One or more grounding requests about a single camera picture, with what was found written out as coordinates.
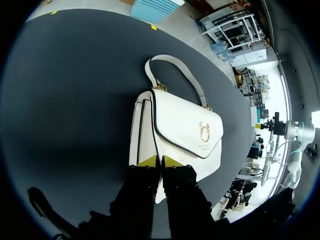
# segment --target table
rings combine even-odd
[[[190,68],[222,118],[221,167],[199,183],[215,205],[254,137],[249,103],[227,76],[173,36],[117,13],[63,10],[25,24],[2,79],[2,148],[12,187],[48,234],[58,231],[30,206],[27,189],[41,189],[75,226],[90,210],[109,214],[129,161],[135,99],[151,86],[144,64],[160,53]],[[199,104],[173,65],[156,61],[151,68],[170,93]],[[166,209],[165,201],[154,208],[154,238],[170,236]]]

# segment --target desk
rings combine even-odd
[[[215,205],[255,134],[249,103],[226,75],[175,37],[117,13],[63,10],[26,23],[3,75],[2,147],[17,195],[50,235],[58,231],[30,206],[27,189],[41,189],[75,226],[90,210],[109,214],[129,162],[135,100],[151,86],[144,64],[161,53],[190,68],[222,118],[221,167],[199,183]],[[173,65],[155,61],[151,68],[170,93],[199,103]],[[170,237],[166,201],[154,208],[152,236]]]

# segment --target yellow tape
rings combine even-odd
[[[137,166],[139,166],[139,167],[145,167],[145,166],[156,167],[156,159],[157,159],[157,156],[152,156],[152,157],[148,158],[147,160],[140,162]]]
[[[184,166],[180,162],[177,162],[177,161],[173,160],[171,157],[168,157],[168,156],[164,156],[164,162],[165,162],[165,167],[166,168],[183,167]]]

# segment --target handbag handle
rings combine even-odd
[[[144,70],[145,70],[146,75],[149,77],[153,88],[158,88],[158,89],[160,88],[160,89],[165,89],[165,90],[167,89],[165,86],[161,85],[161,83],[159,82],[158,79],[155,78],[155,76],[153,75],[153,73],[150,69],[150,62],[156,61],[156,60],[166,61],[166,62],[169,62],[169,63],[175,65],[183,73],[183,75],[189,80],[189,82],[193,85],[196,93],[198,94],[198,96],[200,98],[202,107],[211,110],[210,106],[207,104],[206,95],[205,95],[202,87],[200,86],[200,84],[196,80],[196,78],[192,75],[189,68],[181,60],[179,60],[178,58],[176,58],[174,56],[167,55],[167,54],[154,55],[145,63]]]

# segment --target cardboard box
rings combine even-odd
[[[120,0],[120,2],[125,3],[125,4],[130,4],[133,5],[136,0]]]

